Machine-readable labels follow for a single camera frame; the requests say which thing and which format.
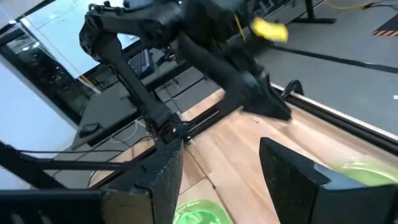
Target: desk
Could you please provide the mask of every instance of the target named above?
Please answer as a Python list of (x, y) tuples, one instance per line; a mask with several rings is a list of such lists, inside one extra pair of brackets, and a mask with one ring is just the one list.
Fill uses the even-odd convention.
[[(223, 91), (218, 90), (182, 117), (186, 120), (194, 118), (214, 105), (222, 94)], [(397, 157), (295, 106), (289, 106), (293, 111), (290, 123), (235, 111), (190, 141), (184, 150), (178, 204), (207, 198), (224, 206), (235, 224), (279, 223), (261, 171), (258, 155), (261, 137), (269, 137), (328, 167), (360, 159), (397, 168)], [(382, 132), (368, 124), (362, 125)], [(151, 145), (151, 140), (140, 142), (115, 160), (130, 161)], [(97, 172), (91, 184), (110, 173)]]

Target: white wall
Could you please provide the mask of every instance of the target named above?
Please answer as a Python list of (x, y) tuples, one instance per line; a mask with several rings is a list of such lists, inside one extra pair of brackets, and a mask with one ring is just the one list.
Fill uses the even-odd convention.
[[(70, 146), (76, 127), (38, 94), (22, 74), (0, 56), (0, 139), (17, 149), (62, 151)], [(38, 154), (53, 157), (55, 154)], [(29, 187), (0, 169), (0, 189)]]
[(0, 28), (42, 1), (43, 0), (0, 0)]

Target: green object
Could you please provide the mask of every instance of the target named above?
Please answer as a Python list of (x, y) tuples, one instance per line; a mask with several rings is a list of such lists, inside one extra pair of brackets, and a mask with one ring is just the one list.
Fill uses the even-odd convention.
[(232, 221), (217, 203), (194, 200), (176, 209), (173, 224), (232, 224)]
[(397, 170), (385, 164), (351, 161), (334, 170), (367, 186), (398, 184)]

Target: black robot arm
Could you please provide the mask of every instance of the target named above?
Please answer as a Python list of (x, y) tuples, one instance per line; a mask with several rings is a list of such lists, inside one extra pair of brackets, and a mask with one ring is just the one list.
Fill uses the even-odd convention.
[(171, 112), (152, 97), (123, 59), (117, 33), (136, 35), (148, 47), (171, 46), (178, 58), (226, 90), (222, 113), (244, 106), (247, 112), (289, 120), (290, 110), (272, 92), (268, 74), (261, 76), (262, 66), (243, 48), (228, 46), (228, 39), (239, 33), (238, 21), (242, 26), (248, 24), (244, 0), (149, 1), (132, 9), (92, 4), (79, 40), (88, 55), (119, 77), (156, 136), (173, 129)]

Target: floor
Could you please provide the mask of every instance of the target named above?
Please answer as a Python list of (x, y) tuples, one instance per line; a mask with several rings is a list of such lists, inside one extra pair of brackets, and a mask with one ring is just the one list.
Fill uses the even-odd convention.
[[(349, 6), (361, 4), (363, 0), (330, 0), (335, 5)], [(398, 67), (398, 38), (373, 37), (371, 32), (387, 22), (397, 12), (388, 7), (377, 7), (363, 10), (336, 10), (326, 4), (315, 9), (316, 15), (337, 18), (333, 25), (323, 24), (290, 24), (290, 40), (286, 47), (328, 54), (364, 62), (380, 63)], [(326, 60), (309, 58), (276, 50), (268, 50), (258, 55), (258, 61), (271, 71), (272, 81), (285, 86), (291, 79), (302, 82), (305, 96), (320, 103), (340, 110), (369, 124), (398, 134), (395, 119), (398, 111), (398, 75), (378, 72), (366, 68), (343, 65)], [(175, 83), (168, 83), (166, 91), (158, 89), (163, 100), (170, 98), (178, 91), (199, 80), (202, 74), (191, 68), (181, 74)], [(184, 112), (206, 98), (218, 87), (211, 81), (200, 81), (185, 91), (168, 106), (174, 111)], [(115, 135), (112, 141), (106, 141), (98, 149), (125, 150), (146, 132), (141, 126), (126, 127)], [(83, 146), (78, 151), (89, 149)], [(91, 152), (88, 154), (62, 154), (56, 159), (107, 161), (118, 152)], [(55, 178), (70, 188), (85, 188), (92, 171), (51, 171)]]

